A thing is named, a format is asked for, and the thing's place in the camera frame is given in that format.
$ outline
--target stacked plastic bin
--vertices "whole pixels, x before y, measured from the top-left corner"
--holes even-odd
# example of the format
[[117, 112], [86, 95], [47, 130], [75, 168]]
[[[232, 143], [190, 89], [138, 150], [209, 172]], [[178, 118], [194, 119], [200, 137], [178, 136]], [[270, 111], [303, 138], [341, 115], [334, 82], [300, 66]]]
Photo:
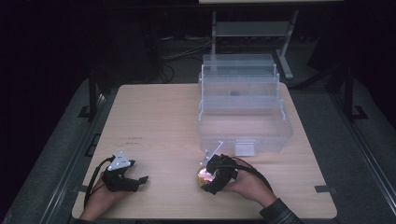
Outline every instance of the stacked plastic bin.
[[270, 54], [204, 55], [198, 134], [205, 161], [213, 154], [279, 151], [292, 136]]

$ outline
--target black tape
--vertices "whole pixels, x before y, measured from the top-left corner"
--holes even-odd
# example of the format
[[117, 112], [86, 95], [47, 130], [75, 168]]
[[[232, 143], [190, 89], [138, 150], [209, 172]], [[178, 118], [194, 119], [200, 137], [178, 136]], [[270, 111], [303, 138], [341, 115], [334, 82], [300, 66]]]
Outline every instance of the black tape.
[[86, 193], [87, 189], [88, 189], [88, 186], [81, 185], [81, 186], [79, 186], [78, 191]]
[[315, 190], [317, 193], [330, 192], [330, 188], [327, 185], [315, 186]]

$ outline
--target robotic hand device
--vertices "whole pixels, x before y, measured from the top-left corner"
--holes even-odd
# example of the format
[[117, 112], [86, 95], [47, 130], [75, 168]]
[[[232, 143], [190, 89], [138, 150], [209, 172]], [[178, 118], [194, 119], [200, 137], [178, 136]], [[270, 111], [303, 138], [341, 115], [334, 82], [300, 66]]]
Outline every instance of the robotic hand device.
[[146, 182], [149, 179], [148, 175], [144, 177], [140, 177], [138, 180], [126, 178], [124, 176], [125, 172], [129, 169], [129, 167], [132, 167], [134, 165], [134, 161], [128, 161], [125, 155], [122, 152], [120, 152], [120, 154], [117, 157], [113, 155], [111, 158], [107, 158], [104, 161], [102, 161], [99, 164], [99, 166], [96, 167], [92, 179], [90, 181], [90, 184], [87, 188], [87, 192], [85, 194], [84, 206], [85, 204], [87, 204], [88, 200], [91, 197], [92, 186], [99, 173], [100, 168], [107, 161], [110, 161], [111, 164], [107, 166], [107, 168], [105, 169], [104, 174], [102, 176], [102, 180], [105, 183], [108, 190], [112, 192], [118, 190], [137, 192], [139, 186], [142, 184], [146, 184]]
[[[248, 167], [238, 165], [235, 160], [244, 162]], [[223, 154], [220, 156], [215, 154], [207, 163], [205, 172], [210, 173], [214, 178], [206, 181], [205, 184], [201, 186], [201, 188], [212, 194], [216, 194], [218, 191], [221, 191], [224, 186], [226, 186], [231, 181], [231, 179], [237, 178], [237, 170], [244, 170], [254, 174], [268, 187], [268, 189], [272, 190], [267, 179], [253, 166], [239, 158], [229, 157]]]

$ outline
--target wooden table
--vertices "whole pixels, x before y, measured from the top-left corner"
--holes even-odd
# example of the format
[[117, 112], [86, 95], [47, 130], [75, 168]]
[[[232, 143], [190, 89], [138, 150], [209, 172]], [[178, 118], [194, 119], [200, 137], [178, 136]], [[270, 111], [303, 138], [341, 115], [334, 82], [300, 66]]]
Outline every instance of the wooden table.
[[[336, 209], [289, 92], [281, 84], [293, 137], [280, 152], [244, 158], [262, 172], [281, 198], [301, 218], [333, 218]], [[83, 185], [94, 168], [120, 151], [134, 167], [126, 176], [149, 175], [148, 183], [105, 214], [133, 219], [255, 219], [258, 204], [231, 192], [212, 195], [199, 188], [196, 172], [205, 153], [199, 149], [196, 120], [198, 84], [128, 85], [120, 87]], [[83, 209], [79, 193], [73, 217]]]

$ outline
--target wire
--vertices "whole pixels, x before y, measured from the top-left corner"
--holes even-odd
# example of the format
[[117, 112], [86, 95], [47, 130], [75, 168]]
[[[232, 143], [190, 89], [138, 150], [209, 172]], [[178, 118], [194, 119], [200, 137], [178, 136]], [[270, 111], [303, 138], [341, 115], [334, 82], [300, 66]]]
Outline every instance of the wire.
[[215, 166], [215, 168], [216, 169], [219, 169], [219, 168], [233, 168], [233, 169], [237, 169], [237, 170], [247, 171], [247, 172], [257, 176], [269, 190], [273, 191], [273, 189], [272, 189], [270, 183], [268, 182], [267, 178], [265, 178], [265, 176], [262, 175], [262, 173], [257, 171], [255, 168], [249, 168], [249, 167], [242, 166], [242, 165], [217, 165], [217, 166]]
[[85, 205], [87, 204], [88, 200], [89, 200], [90, 197], [91, 197], [91, 194], [92, 194], [91, 191], [92, 191], [93, 183], [95, 182], [96, 177], [97, 177], [98, 174], [99, 174], [100, 168], [102, 167], [103, 164], [105, 164], [105, 162], [107, 162], [107, 161], [112, 162], [112, 161], [114, 161], [115, 158], [116, 158], [115, 156], [112, 156], [111, 158], [107, 158], [107, 159], [105, 159], [104, 161], [102, 161], [102, 162], [95, 168], [95, 171], [93, 172], [93, 175], [92, 175], [90, 184], [89, 184], [88, 187], [87, 187], [87, 192], [85, 192], [84, 207], [85, 207]]
[[204, 41], [209, 40], [210, 41], [210, 37], [206, 36], [206, 37], [194, 37], [194, 36], [186, 36], [184, 37], [185, 40], [190, 41], [192, 43], [202, 43]]
[[332, 219], [334, 222], [336, 222], [337, 224], [341, 224], [340, 220], [338, 220], [336, 217]]
[[99, 190], [102, 186], [104, 186], [105, 184], [103, 184], [103, 185], [101, 185], [99, 188], [97, 188], [97, 189], [94, 189], [92, 192], [91, 192], [91, 195], [92, 194], [94, 194], [97, 190]]
[[163, 66], [168, 67], [172, 71], [172, 75], [170, 78], [167, 78], [165, 72], [161, 72], [161, 74], [164, 76], [164, 79], [163, 79], [163, 77], [161, 77], [161, 79], [163, 80], [163, 84], [168, 84], [175, 77], [175, 69], [173, 69], [173, 67], [168, 64], [164, 64]]
[[179, 54], [174, 54], [174, 55], [171, 55], [171, 56], [163, 56], [163, 59], [164, 60], [171, 60], [171, 59], [187, 56], [187, 55], [199, 52], [199, 51], [201, 51], [203, 49], [206, 49], [207, 47], [211, 46], [211, 44], [212, 44], [212, 41], [210, 40], [210, 41], [204, 43], [203, 45], [201, 45], [201, 46], [199, 46], [197, 48], [189, 49], [189, 50], [186, 50], [186, 51], [181, 52]]
[[183, 60], [183, 59], [191, 59], [191, 60], [198, 61], [198, 62], [200, 62], [200, 63], [203, 62], [202, 59], [194, 58], [194, 57], [192, 57], [192, 56], [191, 56], [191, 57], [179, 57], [179, 58], [170, 59], [170, 60], [167, 60], [167, 61], [170, 63], [170, 62], [173, 62], [173, 61], [176, 61], [176, 60]]
[[231, 157], [231, 159], [242, 161], [242, 162], [244, 162], [246, 165], [250, 166], [250, 168], [254, 169], [254, 167], [253, 167], [252, 165], [250, 165], [247, 161], [244, 161], [244, 160], [242, 160], [242, 159], [240, 159], [240, 158], [237, 158], [237, 157]]

